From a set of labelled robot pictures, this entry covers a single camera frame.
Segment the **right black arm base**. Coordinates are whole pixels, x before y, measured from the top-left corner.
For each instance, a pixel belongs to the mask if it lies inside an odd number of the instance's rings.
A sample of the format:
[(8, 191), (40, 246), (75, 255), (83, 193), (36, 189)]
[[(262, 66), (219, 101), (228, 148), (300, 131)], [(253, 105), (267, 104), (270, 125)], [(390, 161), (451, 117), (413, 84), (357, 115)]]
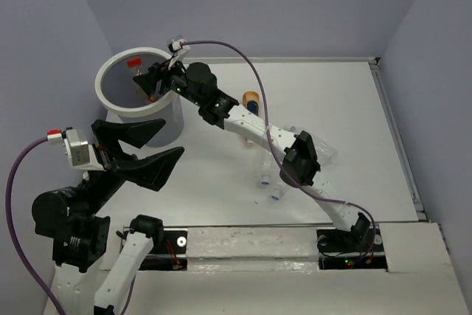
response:
[(387, 270), (386, 253), (379, 229), (372, 229), (362, 241), (352, 239), (337, 229), (318, 229), (316, 247), (320, 270)]

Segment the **long clear bottle blue cap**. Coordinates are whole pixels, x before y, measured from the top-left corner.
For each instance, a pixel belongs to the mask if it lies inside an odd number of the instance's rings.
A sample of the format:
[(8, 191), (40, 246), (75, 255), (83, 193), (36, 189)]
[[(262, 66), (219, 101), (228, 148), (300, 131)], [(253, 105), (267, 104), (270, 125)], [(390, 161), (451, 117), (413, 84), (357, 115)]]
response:
[(273, 200), (279, 201), (285, 196), (285, 194), (288, 192), (288, 189), (289, 186), (282, 179), (278, 179), (272, 187), (270, 196)]

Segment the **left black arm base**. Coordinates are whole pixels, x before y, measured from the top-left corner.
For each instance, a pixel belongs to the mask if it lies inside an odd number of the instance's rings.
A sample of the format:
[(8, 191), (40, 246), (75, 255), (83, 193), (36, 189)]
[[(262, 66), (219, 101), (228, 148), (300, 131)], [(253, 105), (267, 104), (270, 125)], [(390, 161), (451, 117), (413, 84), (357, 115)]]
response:
[(185, 271), (187, 269), (187, 229), (154, 226), (128, 227), (121, 234), (122, 248), (114, 268), (126, 271)]

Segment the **red cap clear bottle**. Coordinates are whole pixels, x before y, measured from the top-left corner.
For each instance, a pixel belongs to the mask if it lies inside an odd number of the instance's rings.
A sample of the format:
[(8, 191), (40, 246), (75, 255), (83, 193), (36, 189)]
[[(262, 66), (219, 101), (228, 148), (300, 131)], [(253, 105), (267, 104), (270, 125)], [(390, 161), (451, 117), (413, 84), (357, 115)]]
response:
[[(146, 72), (145, 68), (142, 65), (141, 58), (131, 58), (130, 60), (126, 61), (126, 64), (132, 73), (132, 79), (135, 75)], [(133, 85), (134, 85), (136, 94), (141, 101), (145, 103), (154, 103), (159, 100), (159, 98), (148, 98), (146, 94), (135, 84), (134, 81), (133, 81)]]

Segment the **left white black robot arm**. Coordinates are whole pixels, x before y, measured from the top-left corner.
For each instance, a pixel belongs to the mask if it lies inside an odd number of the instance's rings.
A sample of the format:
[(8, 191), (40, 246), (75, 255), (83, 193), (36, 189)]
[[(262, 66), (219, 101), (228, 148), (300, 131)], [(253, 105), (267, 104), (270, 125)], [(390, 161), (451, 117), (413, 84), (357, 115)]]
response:
[(127, 181), (160, 191), (184, 152), (177, 147), (139, 159), (126, 153), (121, 144), (142, 148), (165, 124), (163, 119), (96, 120), (91, 126), (94, 143), (73, 128), (47, 133), (48, 142), (64, 147), (70, 168), (84, 172), (77, 186), (41, 193), (32, 204), (35, 233), (53, 241), (59, 314), (122, 313), (142, 262), (162, 247), (163, 221), (136, 216), (121, 235), (124, 245), (107, 278), (96, 285), (111, 226), (110, 217), (97, 213)]

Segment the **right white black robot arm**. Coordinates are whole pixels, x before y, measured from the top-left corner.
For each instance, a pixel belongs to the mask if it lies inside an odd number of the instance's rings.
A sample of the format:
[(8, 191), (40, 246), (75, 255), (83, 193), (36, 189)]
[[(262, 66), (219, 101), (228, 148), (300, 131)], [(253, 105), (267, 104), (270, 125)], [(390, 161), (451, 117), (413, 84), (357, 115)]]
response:
[(268, 120), (218, 88), (217, 78), (204, 63), (184, 66), (180, 62), (153, 64), (133, 77), (147, 97), (172, 91), (198, 106), (198, 113), (210, 125), (247, 138), (267, 150), (279, 165), (280, 178), (311, 197), (330, 218), (345, 249), (363, 249), (372, 216), (362, 207), (346, 201), (322, 173), (313, 137), (307, 131), (290, 132), (269, 125)]

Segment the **crushed clear bottle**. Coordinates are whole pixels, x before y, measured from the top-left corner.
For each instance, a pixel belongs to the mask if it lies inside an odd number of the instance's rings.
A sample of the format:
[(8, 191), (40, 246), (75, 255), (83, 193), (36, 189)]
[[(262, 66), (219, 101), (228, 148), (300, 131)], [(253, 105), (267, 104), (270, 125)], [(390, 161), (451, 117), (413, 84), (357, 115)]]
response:
[(318, 163), (322, 167), (332, 165), (334, 161), (336, 160), (338, 151), (332, 146), (328, 145), (325, 141), (320, 139), (315, 134), (312, 134), (307, 128), (301, 128), (301, 127), (297, 127), (293, 125), (286, 125), (285, 129), (287, 129), (288, 131), (294, 134), (300, 134), (302, 131), (306, 131), (310, 134), (313, 140), (313, 145), (315, 147), (317, 157), (318, 157)]

